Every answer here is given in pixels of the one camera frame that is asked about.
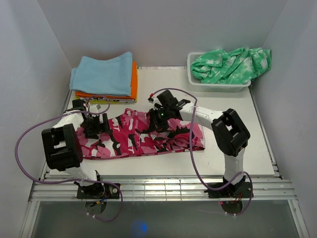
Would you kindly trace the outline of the pink camouflage trousers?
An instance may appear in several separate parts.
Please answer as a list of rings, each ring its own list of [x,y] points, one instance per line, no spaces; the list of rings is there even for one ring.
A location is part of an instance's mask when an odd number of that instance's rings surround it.
[[[111,133],[101,133],[98,139],[85,139],[84,130],[76,134],[85,159],[108,160],[136,156],[186,152],[205,149],[204,130],[201,125],[169,119],[167,132],[146,133],[150,119],[145,112],[126,109],[108,120]]]

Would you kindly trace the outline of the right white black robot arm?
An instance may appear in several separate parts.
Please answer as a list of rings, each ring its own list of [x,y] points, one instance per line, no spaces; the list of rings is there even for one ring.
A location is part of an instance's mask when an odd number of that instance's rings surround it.
[[[216,144],[224,154],[225,172],[222,182],[203,183],[210,198],[252,198],[251,177],[243,169],[243,157],[251,135],[234,109],[224,112],[197,106],[197,99],[177,100],[168,88],[150,95],[148,101],[153,107],[149,110],[150,130],[162,131],[167,128],[169,119],[189,121],[210,129]]]

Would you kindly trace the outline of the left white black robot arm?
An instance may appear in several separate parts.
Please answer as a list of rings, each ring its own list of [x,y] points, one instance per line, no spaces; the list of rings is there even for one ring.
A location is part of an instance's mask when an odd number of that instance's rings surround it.
[[[72,108],[52,128],[42,131],[46,163],[52,170],[65,172],[77,179],[74,183],[80,191],[92,198],[102,198],[106,189],[100,183],[96,170],[84,161],[83,151],[77,138],[77,130],[84,130],[85,139],[97,138],[108,132],[110,126],[107,114],[101,114],[100,105],[88,105],[81,99],[72,101]]]

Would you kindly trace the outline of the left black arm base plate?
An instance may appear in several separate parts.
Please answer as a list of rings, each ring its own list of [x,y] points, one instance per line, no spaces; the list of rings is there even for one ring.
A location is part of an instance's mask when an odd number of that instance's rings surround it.
[[[76,198],[78,199],[118,199],[118,188],[111,184],[94,183],[89,186],[79,186]]]

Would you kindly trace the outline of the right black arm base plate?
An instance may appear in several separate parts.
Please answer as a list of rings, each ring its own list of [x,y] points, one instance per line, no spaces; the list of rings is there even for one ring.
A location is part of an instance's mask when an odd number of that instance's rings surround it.
[[[253,197],[250,182],[243,182],[241,184],[232,185],[222,190],[206,190],[209,198],[250,198]]]

